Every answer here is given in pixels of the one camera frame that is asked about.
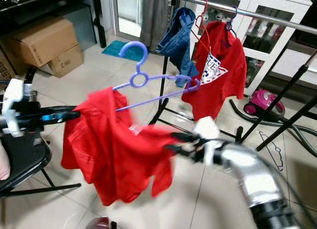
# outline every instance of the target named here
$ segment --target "robotic hand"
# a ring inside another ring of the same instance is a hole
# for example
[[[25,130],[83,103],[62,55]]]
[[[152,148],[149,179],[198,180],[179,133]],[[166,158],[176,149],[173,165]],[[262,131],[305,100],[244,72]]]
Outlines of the robotic hand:
[[[35,132],[36,144],[44,125],[62,123],[79,117],[80,113],[73,111],[74,106],[41,108],[36,100],[37,92],[31,90],[34,74],[35,70],[30,69],[24,81],[10,80],[3,95],[0,129],[13,137],[23,136],[24,131]]]

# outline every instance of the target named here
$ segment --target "black cable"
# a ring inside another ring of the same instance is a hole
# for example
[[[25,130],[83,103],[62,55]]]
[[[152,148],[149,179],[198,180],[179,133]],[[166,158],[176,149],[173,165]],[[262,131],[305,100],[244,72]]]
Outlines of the black cable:
[[[246,115],[244,115],[243,113],[241,113],[238,108],[235,106],[234,102],[230,99],[229,100],[233,110],[235,111],[236,114],[238,114],[242,119],[249,121],[249,122],[256,122],[257,118],[254,117],[248,117]],[[285,122],[287,121],[286,118],[282,118],[281,121]],[[276,126],[276,127],[280,127],[283,124],[279,123],[279,122],[271,122],[271,121],[261,121],[260,124],[262,125],[267,125],[267,126]],[[309,134],[312,134],[314,136],[317,137],[317,131],[314,131],[310,128],[304,127],[304,126],[300,126],[300,125],[291,125],[291,127],[295,133],[298,135],[298,137],[294,137],[310,154],[312,154],[314,157],[317,157],[317,150],[309,143],[309,141],[305,138],[305,136],[300,132],[300,131],[304,131],[307,132]]]
[[[239,116],[241,117],[242,119],[246,120],[246,121],[249,121],[249,122],[256,122],[257,118],[256,117],[249,117],[249,116],[246,116],[244,115],[243,113],[241,113],[238,108],[235,106],[234,102],[232,101],[232,99],[229,100],[230,104],[231,104],[231,107],[233,108],[234,112]],[[276,126],[276,127],[280,127],[282,126],[283,124],[282,123],[279,123],[279,122],[272,122],[272,121],[261,121],[261,125],[266,125],[266,126]],[[295,125],[300,131],[304,131],[304,132],[307,132],[311,135],[314,135],[317,137],[317,131],[315,130],[312,130],[308,127],[305,127],[305,126],[300,126],[300,125]]]

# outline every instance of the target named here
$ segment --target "red shirt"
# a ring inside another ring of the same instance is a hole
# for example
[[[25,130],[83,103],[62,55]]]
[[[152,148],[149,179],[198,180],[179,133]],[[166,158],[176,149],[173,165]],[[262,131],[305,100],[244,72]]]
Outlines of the red shirt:
[[[225,25],[223,22],[212,22],[207,26],[211,56],[204,46],[197,42],[194,60],[197,61],[199,75],[192,80],[198,78],[201,85],[197,91],[182,96],[183,101],[192,105],[195,120],[206,116],[215,119],[224,100],[229,96],[243,98],[247,75],[246,58],[240,40],[226,31]],[[206,33],[200,40],[208,47]]]
[[[152,195],[157,196],[172,183],[173,144],[166,129],[135,127],[125,96],[112,88],[90,94],[75,111],[81,116],[65,125],[63,157],[66,169],[81,169],[85,180],[94,183],[104,205],[117,199],[131,202],[155,176]]]

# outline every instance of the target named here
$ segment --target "metal rail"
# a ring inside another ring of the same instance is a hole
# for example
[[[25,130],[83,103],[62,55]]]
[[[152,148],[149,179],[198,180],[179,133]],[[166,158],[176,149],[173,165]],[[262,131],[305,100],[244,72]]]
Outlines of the metal rail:
[[[204,0],[186,0],[186,1],[201,4],[201,5],[206,5],[206,2]],[[236,12],[236,9],[234,7],[230,7],[230,6],[226,6],[226,5],[222,5],[222,4],[210,2],[210,1],[208,1],[207,4],[209,7],[213,7],[216,9],[220,9],[220,10],[224,10],[224,11],[232,12],[232,13]],[[297,30],[301,30],[304,32],[308,32],[308,33],[312,33],[312,34],[317,35],[316,28],[304,26],[301,24],[297,24],[295,22],[285,21],[285,20],[282,20],[282,19],[279,19],[276,17],[270,17],[270,16],[266,16],[266,15],[263,15],[260,13],[246,11],[243,9],[237,9],[237,14],[241,14],[241,15],[248,16],[248,17],[254,17],[257,19],[265,20],[265,21],[268,21],[271,23],[282,25],[282,26],[292,27],[292,28],[295,28]]]

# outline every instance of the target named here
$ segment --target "blue jeans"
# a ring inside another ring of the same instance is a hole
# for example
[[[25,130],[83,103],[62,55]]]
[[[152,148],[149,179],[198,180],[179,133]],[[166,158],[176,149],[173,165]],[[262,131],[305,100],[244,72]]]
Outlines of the blue jeans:
[[[158,44],[156,51],[170,57],[180,74],[194,77],[198,75],[195,64],[190,60],[190,32],[195,22],[195,14],[186,7],[175,10],[171,28],[163,40]],[[183,87],[186,80],[178,79],[176,85]]]

